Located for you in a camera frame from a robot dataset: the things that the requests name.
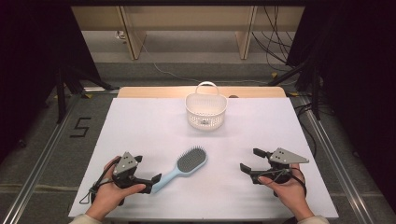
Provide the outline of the white table mat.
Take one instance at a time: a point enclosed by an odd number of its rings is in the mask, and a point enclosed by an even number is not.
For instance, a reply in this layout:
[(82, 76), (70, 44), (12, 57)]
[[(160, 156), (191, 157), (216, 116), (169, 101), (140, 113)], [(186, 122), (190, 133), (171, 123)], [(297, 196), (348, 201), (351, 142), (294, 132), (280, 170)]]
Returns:
[(231, 99), (224, 123), (202, 132), (187, 121), (181, 98), (116, 98), (96, 143), (77, 197), (82, 199), (114, 157), (130, 152), (143, 160), (140, 178), (167, 175), (186, 150), (200, 146), (207, 161), (188, 177), (177, 177), (153, 194), (135, 194), (109, 214), (111, 219), (141, 221), (248, 221), (287, 218), (290, 211), (271, 189), (252, 183), (241, 172), (245, 164), (266, 170), (259, 148), (279, 147), (310, 159), (294, 109), (287, 98)]

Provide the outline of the metal floor rail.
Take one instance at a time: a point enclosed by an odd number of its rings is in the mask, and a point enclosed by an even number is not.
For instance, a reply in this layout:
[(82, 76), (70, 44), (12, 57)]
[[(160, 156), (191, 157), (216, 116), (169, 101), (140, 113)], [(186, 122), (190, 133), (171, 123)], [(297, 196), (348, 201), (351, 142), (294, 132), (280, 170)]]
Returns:
[(325, 131), (325, 128), (320, 119), (314, 115), (313, 104), (308, 100), (306, 96), (297, 99), (302, 109), (302, 114), (305, 113), (307, 119), (310, 122), (315, 135), (313, 136), (320, 142), (323, 152), (326, 154), (329, 163), (337, 176), (338, 183), (342, 188), (348, 203), (353, 210), (355, 217), (359, 221), (359, 224), (374, 224), (373, 216), (368, 210), (367, 204), (363, 200), (363, 197), (359, 193), (356, 185), (353, 183), (348, 171), (347, 166), (342, 163), (341, 157), (338, 155), (336, 148), (334, 147), (331, 138)]
[(23, 214), (27, 204), (29, 203), (35, 187), (42, 176), (50, 158), (56, 149), (64, 128), (67, 125), (70, 115), (72, 114), (76, 104), (80, 99), (79, 95), (72, 95), (69, 100), (69, 105), (66, 107), (64, 116), (55, 124), (51, 135), (40, 152), (39, 157), (35, 161), (35, 165), (29, 170), (26, 180), (18, 188), (18, 194), (7, 210), (5, 217), (0, 219), (0, 224), (18, 224), (21, 215)]

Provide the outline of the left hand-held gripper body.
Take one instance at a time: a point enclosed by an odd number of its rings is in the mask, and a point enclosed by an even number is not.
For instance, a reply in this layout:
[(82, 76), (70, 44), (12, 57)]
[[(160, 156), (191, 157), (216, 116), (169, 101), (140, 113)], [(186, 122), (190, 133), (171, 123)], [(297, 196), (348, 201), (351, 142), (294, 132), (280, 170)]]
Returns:
[(144, 184), (145, 188), (141, 190), (141, 193), (151, 193), (151, 180), (141, 179), (134, 175), (137, 170), (138, 164), (133, 156), (129, 152), (125, 152), (120, 160), (117, 162), (114, 171), (112, 173), (112, 180), (121, 189), (127, 189), (133, 185)]

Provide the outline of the beige wooden bench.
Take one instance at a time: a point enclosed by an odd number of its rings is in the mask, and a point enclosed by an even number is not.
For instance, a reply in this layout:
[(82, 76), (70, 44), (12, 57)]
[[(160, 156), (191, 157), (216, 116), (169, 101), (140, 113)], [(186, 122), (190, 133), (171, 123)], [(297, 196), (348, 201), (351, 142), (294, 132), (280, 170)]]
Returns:
[(82, 31), (123, 31), (133, 60), (148, 31), (232, 31), (240, 58), (255, 31), (295, 32), (303, 7), (73, 7)]

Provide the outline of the person's right hand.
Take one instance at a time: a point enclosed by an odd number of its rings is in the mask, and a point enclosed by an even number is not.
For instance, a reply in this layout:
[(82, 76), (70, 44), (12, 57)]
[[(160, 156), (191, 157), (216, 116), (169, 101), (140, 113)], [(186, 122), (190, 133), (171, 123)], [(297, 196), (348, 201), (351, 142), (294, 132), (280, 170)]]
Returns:
[(284, 184), (277, 184), (265, 176), (260, 176), (259, 181), (277, 194), (278, 199), (294, 214), (297, 221), (303, 221), (313, 217), (314, 213), (309, 208), (305, 198), (304, 175), (300, 166), (292, 164), (290, 167), (294, 178)]

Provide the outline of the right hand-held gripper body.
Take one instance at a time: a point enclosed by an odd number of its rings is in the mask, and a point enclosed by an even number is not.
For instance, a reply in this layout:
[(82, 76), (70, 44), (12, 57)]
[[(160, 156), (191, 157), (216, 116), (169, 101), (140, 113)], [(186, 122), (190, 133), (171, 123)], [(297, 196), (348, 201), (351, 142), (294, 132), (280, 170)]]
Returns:
[(270, 164), (270, 168), (266, 171), (256, 171), (256, 175), (251, 175), (252, 182), (254, 184), (260, 184), (259, 177), (265, 176), (275, 181), (277, 184), (283, 184), (288, 182), (292, 177), (292, 164), (309, 163), (309, 159), (290, 152), (284, 148), (277, 148), (274, 152), (271, 152), (272, 156), (267, 159)]

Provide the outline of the white plastic basket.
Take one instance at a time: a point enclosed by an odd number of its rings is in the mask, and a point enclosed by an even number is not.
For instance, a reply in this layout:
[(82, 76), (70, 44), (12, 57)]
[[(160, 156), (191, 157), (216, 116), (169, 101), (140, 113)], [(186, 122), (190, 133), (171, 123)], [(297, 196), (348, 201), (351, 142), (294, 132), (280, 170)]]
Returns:
[[(215, 93), (200, 93), (199, 89), (213, 87)], [(228, 100), (219, 92), (219, 87), (211, 81), (198, 84), (195, 91), (185, 98), (187, 120), (190, 126), (201, 131), (214, 131), (225, 120)]]

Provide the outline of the person's left hand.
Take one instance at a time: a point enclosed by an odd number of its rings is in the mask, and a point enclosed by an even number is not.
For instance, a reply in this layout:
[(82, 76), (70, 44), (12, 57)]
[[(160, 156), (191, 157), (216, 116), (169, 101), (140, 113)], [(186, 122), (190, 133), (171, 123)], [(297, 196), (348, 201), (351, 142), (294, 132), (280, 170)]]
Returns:
[(145, 187), (144, 184), (137, 184), (127, 189), (121, 189), (114, 183), (103, 184), (98, 189), (92, 205), (82, 215), (84, 221), (81, 224), (102, 224), (106, 215), (116, 209), (124, 198), (140, 192)]

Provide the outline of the black tripod stand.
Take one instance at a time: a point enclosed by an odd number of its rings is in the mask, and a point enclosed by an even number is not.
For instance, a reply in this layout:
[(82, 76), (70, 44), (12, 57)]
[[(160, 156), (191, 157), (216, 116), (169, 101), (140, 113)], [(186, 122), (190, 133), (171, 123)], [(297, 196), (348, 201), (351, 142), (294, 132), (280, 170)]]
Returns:
[(91, 76), (90, 74), (73, 66), (61, 67), (55, 75), (55, 79), (58, 101), (58, 123), (61, 123), (66, 116), (64, 87), (67, 87), (73, 94), (82, 94), (84, 92), (84, 88), (80, 81), (88, 80), (96, 86), (104, 88), (106, 91), (119, 89), (119, 87), (107, 84), (101, 78)]
[(311, 108), (313, 114), (317, 120), (320, 120), (318, 112), (318, 97), (319, 97), (319, 75), (318, 67), (312, 63), (309, 59), (300, 63), (296, 67), (289, 70), (284, 75), (272, 80), (268, 83), (268, 86), (274, 87), (283, 81), (287, 80), (294, 75), (299, 74), (297, 78), (295, 88), (297, 91), (311, 90)]

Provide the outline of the wooden table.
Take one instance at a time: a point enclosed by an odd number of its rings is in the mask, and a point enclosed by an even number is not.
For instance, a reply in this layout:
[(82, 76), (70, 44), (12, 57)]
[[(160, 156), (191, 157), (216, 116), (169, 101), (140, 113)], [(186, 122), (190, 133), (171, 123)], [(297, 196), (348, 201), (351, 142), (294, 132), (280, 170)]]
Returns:
[[(198, 91), (201, 93), (219, 91), (227, 98), (284, 98), (286, 96), (280, 87), (220, 86), (214, 88), (203, 86)], [(119, 90), (118, 98), (185, 98), (194, 92), (194, 86), (123, 87)]]

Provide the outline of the light blue hairbrush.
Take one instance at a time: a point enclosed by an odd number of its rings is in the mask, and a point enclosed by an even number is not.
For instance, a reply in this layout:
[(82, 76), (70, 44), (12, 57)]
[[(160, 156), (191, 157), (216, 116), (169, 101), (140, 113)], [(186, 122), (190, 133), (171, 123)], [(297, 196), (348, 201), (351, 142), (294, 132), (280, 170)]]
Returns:
[(207, 161), (207, 154), (202, 147), (192, 147), (185, 151), (176, 162), (175, 168), (164, 175), (161, 180), (154, 184), (152, 187), (152, 193), (157, 193), (163, 187), (165, 187), (171, 180), (178, 176), (190, 176), (195, 171), (200, 169)]

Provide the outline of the black curtain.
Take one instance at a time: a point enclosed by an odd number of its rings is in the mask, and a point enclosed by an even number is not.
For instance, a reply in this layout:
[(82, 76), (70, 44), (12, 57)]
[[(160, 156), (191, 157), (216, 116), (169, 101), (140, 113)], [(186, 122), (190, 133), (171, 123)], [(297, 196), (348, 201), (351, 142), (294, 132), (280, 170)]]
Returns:
[(61, 73), (100, 78), (70, 6), (0, 0), (0, 162), (25, 136)]
[(318, 73), (354, 149), (396, 212), (396, 0), (301, 0), (288, 63), (321, 36)]

